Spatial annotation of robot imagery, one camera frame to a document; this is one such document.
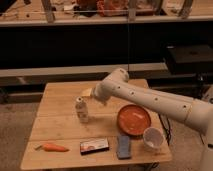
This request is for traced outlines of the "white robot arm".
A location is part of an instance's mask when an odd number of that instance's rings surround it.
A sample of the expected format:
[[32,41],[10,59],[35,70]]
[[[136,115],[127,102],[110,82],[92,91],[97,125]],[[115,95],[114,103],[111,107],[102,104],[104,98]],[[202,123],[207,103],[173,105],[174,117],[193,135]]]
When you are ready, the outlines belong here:
[[129,84],[129,74],[117,68],[98,82],[85,89],[81,95],[105,104],[111,96],[143,106],[206,136],[198,171],[213,171],[213,104],[188,97],[137,87]]

